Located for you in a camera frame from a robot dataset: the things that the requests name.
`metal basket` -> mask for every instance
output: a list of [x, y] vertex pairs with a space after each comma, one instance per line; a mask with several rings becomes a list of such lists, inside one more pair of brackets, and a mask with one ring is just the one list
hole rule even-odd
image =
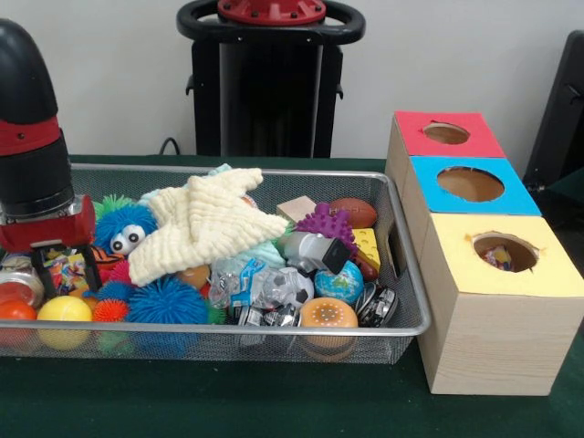
[[[74, 165], [73, 182], [76, 193], [90, 194], [96, 200], [112, 193], [138, 199], [157, 188], [182, 186], [189, 176], [208, 171]], [[300, 195], [315, 202], [356, 197], [375, 207], [380, 283], [392, 287], [399, 299], [389, 327], [256, 328], [5, 320], [0, 323], [0, 356], [395, 363], [412, 337], [428, 328], [430, 312], [394, 183], [374, 172], [264, 171], [264, 178], [250, 194], [265, 212], [273, 213], [277, 204]], [[398, 258], [403, 262], [396, 276], [393, 265], [400, 264]]]

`googly eye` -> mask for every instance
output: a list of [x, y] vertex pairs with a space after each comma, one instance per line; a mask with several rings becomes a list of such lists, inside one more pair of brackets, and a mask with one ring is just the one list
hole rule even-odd
[[128, 240], [128, 242], [134, 246], [139, 244], [142, 240], [144, 240], [144, 237], [146, 237], [144, 229], [139, 225], [128, 225], [122, 230], [121, 233]]
[[122, 254], [123, 256], [127, 256], [131, 250], [134, 249], [134, 244], [128, 242], [126, 237], [119, 233], [109, 241], [109, 247], [114, 254]]

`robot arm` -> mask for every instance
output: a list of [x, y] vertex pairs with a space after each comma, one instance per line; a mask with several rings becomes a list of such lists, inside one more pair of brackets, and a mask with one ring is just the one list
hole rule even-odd
[[0, 245], [32, 253], [47, 292], [54, 290], [42, 249], [77, 248], [92, 288], [100, 286], [89, 248], [95, 212], [75, 196], [57, 100], [37, 45], [18, 24], [0, 19]]

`green table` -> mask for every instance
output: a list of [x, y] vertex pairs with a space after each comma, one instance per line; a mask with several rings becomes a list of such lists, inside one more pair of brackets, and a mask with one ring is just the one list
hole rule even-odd
[[[201, 157], [74, 162], [215, 166]], [[383, 170], [382, 160], [230, 159], [234, 166]], [[428, 392], [415, 342], [393, 367], [0, 359], [0, 437], [584, 436], [584, 339], [551, 396]]]

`white wall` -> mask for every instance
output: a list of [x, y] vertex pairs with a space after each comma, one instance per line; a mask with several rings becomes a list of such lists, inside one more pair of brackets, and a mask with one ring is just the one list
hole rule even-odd
[[[175, 136], [193, 151], [184, 96], [186, 0], [3, 0], [53, 76], [73, 153], [154, 153]], [[385, 158], [395, 110], [480, 111], [522, 172], [581, 0], [345, 0], [368, 19], [344, 47], [345, 100], [333, 156]]]

